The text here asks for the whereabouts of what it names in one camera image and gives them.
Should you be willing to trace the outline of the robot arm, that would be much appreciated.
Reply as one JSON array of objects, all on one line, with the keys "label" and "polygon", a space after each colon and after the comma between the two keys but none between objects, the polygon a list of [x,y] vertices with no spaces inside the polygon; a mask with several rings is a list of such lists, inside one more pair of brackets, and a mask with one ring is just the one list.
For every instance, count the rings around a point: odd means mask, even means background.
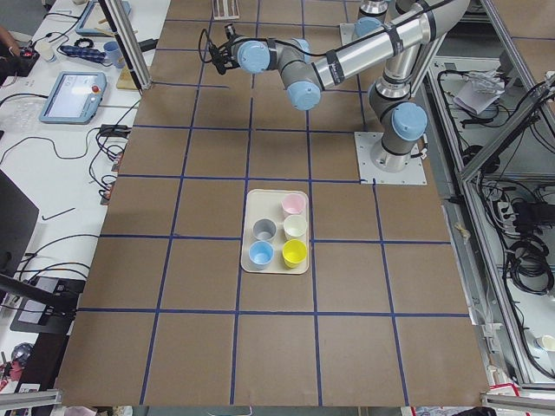
[{"label": "robot arm", "polygon": [[312,54],[304,39],[247,37],[227,25],[224,44],[207,44],[209,62],[220,74],[235,68],[250,74],[276,70],[291,105],[300,111],[315,107],[324,90],[383,64],[369,88],[369,105],[384,132],[369,156],[377,169],[398,173],[413,158],[428,124],[412,94],[468,6],[458,0],[396,1],[392,7],[384,1],[362,2],[354,39],[323,54]]},{"label": "robot arm", "polygon": [[386,16],[395,18],[406,13],[414,1],[371,1],[362,0],[359,3],[357,20],[354,23],[352,40],[368,35],[386,22]]}]

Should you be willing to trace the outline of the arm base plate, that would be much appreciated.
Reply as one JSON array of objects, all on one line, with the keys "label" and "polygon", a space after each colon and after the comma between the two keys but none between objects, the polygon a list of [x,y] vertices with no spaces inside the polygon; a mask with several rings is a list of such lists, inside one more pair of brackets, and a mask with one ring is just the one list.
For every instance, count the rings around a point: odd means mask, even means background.
[{"label": "arm base plate", "polygon": [[411,153],[397,156],[382,146],[381,132],[355,132],[359,180],[367,185],[426,185],[423,160],[427,137],[413,143]]},{"label": "arm base plate", "polygon": [[341,23],[339,25],[339,33],[341,38],[341,44],[344,46],[356,40],[358,34],[356,33],[355,23]]}]

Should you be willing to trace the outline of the person forearm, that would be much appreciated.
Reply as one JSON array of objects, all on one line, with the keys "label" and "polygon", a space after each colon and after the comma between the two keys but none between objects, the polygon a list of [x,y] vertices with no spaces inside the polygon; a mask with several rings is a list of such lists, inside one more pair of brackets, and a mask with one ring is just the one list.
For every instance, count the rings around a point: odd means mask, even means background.
[{"label": "person forearm", "polygon": [[4,27],[0,26],[1,50],[5,55],[19,56],[20,49],[13,35]]}]

